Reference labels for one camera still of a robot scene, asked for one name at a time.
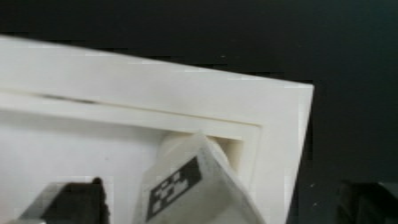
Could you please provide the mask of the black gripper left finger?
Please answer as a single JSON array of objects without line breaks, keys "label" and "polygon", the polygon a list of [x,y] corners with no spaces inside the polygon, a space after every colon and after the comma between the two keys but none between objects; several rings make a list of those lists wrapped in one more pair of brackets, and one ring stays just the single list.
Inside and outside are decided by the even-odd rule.
[{"label": "black gripper left finger", "polygon": [[102,178],[52,183],[18,217],[18,224],[110,224]]}]

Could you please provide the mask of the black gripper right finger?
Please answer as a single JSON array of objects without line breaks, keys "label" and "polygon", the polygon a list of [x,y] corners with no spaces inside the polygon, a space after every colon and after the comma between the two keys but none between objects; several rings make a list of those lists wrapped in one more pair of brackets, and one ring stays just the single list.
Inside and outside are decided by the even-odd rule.
[{"label": "black gripper right finger", "polygon": [[341,182],[336,224],[398,224],[398,183]]}]

